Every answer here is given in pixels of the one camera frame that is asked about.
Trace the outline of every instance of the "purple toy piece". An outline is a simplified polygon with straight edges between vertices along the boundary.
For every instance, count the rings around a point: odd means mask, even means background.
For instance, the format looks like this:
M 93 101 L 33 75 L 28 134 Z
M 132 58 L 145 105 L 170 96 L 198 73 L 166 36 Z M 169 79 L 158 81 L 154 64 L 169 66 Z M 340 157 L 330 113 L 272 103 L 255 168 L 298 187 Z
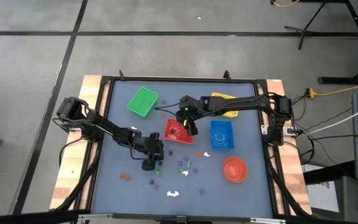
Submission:
M 197 168 L 197 167 L 195 167 L 195 168 L 193 169 L 193 173 L 194 173 L 194 174 L 197 174 L 197 173 L 198 173 L 198 168 Z

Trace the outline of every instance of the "blue bin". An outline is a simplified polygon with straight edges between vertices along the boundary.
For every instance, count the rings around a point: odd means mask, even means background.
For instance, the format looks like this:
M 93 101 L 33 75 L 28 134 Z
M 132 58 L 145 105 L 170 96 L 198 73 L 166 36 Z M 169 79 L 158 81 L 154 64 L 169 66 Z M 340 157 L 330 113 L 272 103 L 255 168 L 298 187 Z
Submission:
M 211 121 L 212 149 L 234 149 L 233 127 L 231 121 Z

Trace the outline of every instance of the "small toy piece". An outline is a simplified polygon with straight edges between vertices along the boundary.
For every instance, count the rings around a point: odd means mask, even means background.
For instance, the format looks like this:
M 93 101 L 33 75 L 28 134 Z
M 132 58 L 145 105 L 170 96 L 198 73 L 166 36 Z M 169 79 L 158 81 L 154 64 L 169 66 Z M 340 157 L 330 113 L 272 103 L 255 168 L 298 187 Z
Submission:
M 192 171 L 193 171 L 193 174 L 197 174 L 198 173 L 197 167 L 195 167 Z
M 186 171 L 183 171 L 182 174 L 184 174 L 185 176 L 189 175 L 189 171 L 186 170 Z
M 171 191 L 168 191 L 167 192 L 167 196 L 172 196 L 172 197 L 176 197 L 176 196 L 179 196 L 179 192 L 175 191 L 175 193 L 172 193 Z

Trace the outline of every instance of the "white toy piece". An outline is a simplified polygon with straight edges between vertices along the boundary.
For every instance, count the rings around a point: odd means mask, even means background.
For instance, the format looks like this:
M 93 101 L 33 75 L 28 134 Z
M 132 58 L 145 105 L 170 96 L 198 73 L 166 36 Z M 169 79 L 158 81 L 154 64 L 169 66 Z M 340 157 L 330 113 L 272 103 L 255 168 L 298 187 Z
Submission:
M 175 191 L 175 193 L 172 193 L 171 191 L 168 191 L 167 192 L 167 196 L 172 196 L 172 197 L 176 197 L 176 196 L 179 196 L 179 192 Z
M 184 174 L 185 176 L 189 175 L 189 171 L 188 170 L 185 170 L 182 172 L 182 174 Z

